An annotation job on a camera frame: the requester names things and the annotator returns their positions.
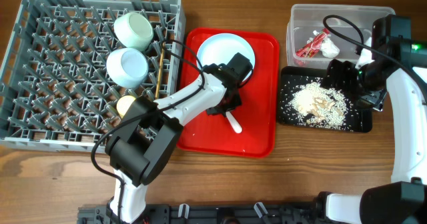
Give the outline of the light blue plate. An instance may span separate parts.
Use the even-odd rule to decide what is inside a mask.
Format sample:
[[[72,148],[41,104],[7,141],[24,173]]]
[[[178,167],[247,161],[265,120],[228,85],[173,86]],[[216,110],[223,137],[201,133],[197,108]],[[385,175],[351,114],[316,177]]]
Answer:
[[[201,66],[228,64],[232,57],[240,53],[250,60],[252,67],[256,58],[252,46],[242,37],[231,33],[220,33],[207,38],[197,51]]]

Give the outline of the white plastic fork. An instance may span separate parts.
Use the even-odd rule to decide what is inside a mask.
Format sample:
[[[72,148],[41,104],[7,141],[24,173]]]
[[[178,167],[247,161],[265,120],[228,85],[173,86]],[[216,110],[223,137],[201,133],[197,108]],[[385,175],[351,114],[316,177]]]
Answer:
[[[243,131],[242,126],[238,123],[236,118],[232,115],[231,112],[226,113],[226,118],[228,119],[232,129],[235,133],[241,133]]]

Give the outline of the white tissue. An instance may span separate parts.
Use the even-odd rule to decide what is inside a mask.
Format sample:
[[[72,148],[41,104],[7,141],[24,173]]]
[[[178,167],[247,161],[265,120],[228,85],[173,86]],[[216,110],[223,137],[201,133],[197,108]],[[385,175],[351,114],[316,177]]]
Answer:
[[[330,34],[327,34],[320,44],[312,44],[312,48],[321,51],[325,58],[333,59],[338,56],[340,49],[330,39]]]

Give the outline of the rice food scraps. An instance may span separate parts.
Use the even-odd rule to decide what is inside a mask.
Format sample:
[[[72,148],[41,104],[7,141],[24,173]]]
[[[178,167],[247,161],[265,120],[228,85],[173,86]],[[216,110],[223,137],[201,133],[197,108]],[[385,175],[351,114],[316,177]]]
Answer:
[[[281,124],[356,131],[360,112],[335,89],[320,87],[314,79],[291,80],[279,92],[277,120]]]

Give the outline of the red snack wrapper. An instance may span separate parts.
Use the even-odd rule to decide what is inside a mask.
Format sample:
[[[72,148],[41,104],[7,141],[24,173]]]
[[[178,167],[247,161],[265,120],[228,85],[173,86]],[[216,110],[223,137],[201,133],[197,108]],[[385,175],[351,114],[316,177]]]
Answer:
[[[296,51],[297,57],[311,58],[320,50],[324,39],[329,36],[330,32],[323,28],[315,37],[309,41],[305,46]]]

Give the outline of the wooden chopstick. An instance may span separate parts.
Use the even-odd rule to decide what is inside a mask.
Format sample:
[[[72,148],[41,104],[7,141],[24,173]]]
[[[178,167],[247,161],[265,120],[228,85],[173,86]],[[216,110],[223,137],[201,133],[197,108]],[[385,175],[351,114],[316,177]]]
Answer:
[[[157,72],[157,84],[156,84],[156,90],[155,90],[155,99],[159,98],[159,92],[161,88],[161,82],[162,82],[162,75],[163,75],[163,60],[165,56],[165,41],[161,44],[161,56],[159,60],[159,69]]]

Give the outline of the light blue bowl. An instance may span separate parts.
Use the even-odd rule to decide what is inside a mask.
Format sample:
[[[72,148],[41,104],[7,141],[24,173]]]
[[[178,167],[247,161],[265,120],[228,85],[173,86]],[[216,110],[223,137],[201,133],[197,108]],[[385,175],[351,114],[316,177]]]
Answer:
[[[112,51],[106,61],[107,74],[117,85],[125,88],[140,86],[148,74],[147,59],[137,49]]]

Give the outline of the green bowl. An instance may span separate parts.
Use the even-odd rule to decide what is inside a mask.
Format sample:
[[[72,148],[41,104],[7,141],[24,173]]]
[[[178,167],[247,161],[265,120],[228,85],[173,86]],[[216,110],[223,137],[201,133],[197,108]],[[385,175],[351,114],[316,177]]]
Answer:
[[[153,27],[141,14],[126,13],[113,24],[117,39],[128,48],[145,51],[153,39]]]

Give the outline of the yellow plastic cup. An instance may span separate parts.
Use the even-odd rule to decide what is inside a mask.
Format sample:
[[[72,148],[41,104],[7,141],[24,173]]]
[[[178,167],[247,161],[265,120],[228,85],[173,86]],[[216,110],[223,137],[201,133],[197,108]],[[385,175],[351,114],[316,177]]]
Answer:
[[[117,101],[116,109],[121,118],[125,116],[126,112],[135,100],[136,98],[134,96],[125,95]]]

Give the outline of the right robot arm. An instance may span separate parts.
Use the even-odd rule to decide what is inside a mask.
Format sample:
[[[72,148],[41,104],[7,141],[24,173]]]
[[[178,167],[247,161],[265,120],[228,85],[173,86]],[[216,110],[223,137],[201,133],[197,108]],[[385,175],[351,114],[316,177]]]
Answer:
[[[387,90],[394,117],[394,168],[391,182],[361,195],[327,193],[322,218],[341,223],[426,222],[426,42],[411,38],[408,17],[388,15],[372,26],[372,42],[337,37],[369,50],[372,62],[330,61],[324,88],[340,89],[356,99]]]

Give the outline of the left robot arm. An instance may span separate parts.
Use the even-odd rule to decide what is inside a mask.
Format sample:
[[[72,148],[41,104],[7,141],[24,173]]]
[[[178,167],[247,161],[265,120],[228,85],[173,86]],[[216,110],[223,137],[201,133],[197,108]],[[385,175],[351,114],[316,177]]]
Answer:
[[[205,65],[180,91],[150,101],[138,97],[112,132],[105,152],[117,179],[109,217],[133,223],[144,212],[147,186],[163,171],[183,128],[200,113],[226,115],[242,104],[239,90],[252,76],[253,62],[236,53],[224,64]]]

